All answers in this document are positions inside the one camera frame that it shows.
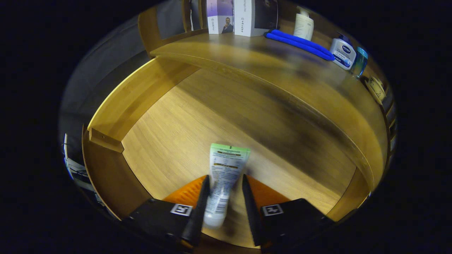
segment man in suit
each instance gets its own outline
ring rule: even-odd
[[[234,27],[231,25],[231,19],[228,17],[226,18],[226,25],[223,27],[222,33],[231,33],[233,32]]]

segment barcode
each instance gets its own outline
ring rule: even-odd
[[[224,213],[227,206],[227,198],[220,198],[215,213]]]

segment glass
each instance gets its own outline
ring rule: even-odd
[[[357,79],[361,77],[367,65],[367,58],[368,58],[367,52],[365,52],[362,48],[358,47],[355,62],[353,63],[352,68],[350,68],[350,73],[352,74],[353,77]]]

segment white box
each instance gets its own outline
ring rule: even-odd
[[[261,36],[278,26],[277,0],[235,0],[235,35]]]
[[[232,33],[234,31],[233,0],[207,0],[207,26],[209,33]]]

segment blue cap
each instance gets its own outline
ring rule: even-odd
[[[364,58],[368,59],[369,56],[367,55],[367,52],[365,52],[362,48],[357,47],[358,52],[361,53],[361,55],[363,55]]]
[[[340,34],[339,35],[339,39],[345,41],[346,43],[350,44],[350,46],[353,47],[352,42],[350,41],[350,39],[347,36],[345,36],[345,35],[343,35],[343,34],[341,34],[339,32],[338,32],[338,34]]]

